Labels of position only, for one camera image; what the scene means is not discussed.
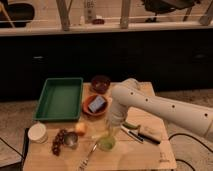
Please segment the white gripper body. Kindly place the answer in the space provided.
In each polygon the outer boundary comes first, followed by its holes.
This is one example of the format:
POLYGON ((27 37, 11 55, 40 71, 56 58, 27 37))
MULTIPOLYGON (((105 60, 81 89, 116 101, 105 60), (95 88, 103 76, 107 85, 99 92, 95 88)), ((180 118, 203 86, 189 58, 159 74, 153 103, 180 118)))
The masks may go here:
POLYGON ((125 122, 129 108, 113 100, 106 114, 107 123, 110 126, 120 126, 125 122))

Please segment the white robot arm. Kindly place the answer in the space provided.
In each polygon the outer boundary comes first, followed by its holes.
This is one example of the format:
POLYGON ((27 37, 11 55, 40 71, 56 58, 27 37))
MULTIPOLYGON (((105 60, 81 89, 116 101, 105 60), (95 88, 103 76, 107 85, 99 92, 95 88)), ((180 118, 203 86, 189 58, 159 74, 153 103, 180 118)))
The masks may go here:
POLYGON ((134 78, 114 85, 111 97, 112 102, 107 112, 107 122, 110 126, 120 126, 124 123, 128 110, 135 107, 213 142, 213 108, 146 95, 134 78))

